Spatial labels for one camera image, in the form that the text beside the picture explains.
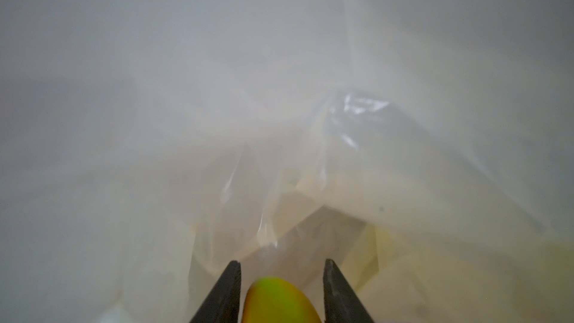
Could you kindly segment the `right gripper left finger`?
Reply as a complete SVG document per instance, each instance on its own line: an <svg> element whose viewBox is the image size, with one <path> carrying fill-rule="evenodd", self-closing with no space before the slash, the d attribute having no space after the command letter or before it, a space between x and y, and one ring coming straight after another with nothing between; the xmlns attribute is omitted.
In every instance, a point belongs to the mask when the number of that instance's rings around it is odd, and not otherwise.
<svg viewBox="0 0 574 323"><path fill-rule="evenodd" d="M232 260L192 317L190 323L237 323L242 287L240 262Z"/></svg>

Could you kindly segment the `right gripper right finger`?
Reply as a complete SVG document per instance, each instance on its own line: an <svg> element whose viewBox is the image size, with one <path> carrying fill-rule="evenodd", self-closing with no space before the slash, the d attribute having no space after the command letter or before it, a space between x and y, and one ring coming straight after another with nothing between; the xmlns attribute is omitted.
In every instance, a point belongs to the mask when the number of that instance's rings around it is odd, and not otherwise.
<svg viewBox="0 0 574 323"><path fill-rule="evenodd" d="M323 272L325 323L374 323L367 309L332 259Z"/></svg>

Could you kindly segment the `yellow green mango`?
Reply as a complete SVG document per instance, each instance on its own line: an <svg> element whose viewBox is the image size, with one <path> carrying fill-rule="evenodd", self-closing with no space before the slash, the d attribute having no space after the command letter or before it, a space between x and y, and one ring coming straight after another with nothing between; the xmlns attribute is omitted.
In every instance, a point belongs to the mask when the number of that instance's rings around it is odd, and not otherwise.
<svg viewBox="0 0 574 323"><path fill-rule="evenodd" d="M242 323L322 323L311 301L282 278L264 277L250 286Z"/></svg>

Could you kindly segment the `cream plastic bag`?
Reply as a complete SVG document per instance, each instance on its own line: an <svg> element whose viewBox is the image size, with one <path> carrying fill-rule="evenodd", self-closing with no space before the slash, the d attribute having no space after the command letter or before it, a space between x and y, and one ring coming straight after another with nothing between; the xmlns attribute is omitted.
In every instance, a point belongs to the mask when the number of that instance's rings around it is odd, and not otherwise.
<svg viewBox="0 0 574 323"><path fill-rule="evenodd" d="M377 322L573 320L573 0L1 0L1 320L230 260Z"/></svg>

